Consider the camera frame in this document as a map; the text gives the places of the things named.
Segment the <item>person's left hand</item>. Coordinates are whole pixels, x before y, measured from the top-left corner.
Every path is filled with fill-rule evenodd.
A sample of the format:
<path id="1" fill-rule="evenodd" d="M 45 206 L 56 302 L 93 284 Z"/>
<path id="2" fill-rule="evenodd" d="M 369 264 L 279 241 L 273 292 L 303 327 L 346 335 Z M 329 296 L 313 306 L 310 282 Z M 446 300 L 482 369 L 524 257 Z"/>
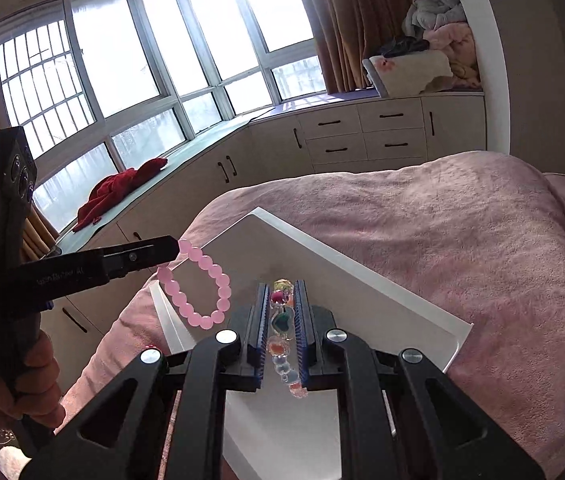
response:
<path id="1" fill-rule="evenodd" d="M 66 416 L 57 382 L 60 367 L 51 340 L 43 330 L 24 364 L 25 372 L 14 386 L 16 398 L 0 378 L 0 426 L 7 427 L 26 415 L 46 428 L 58 428 Z"/>

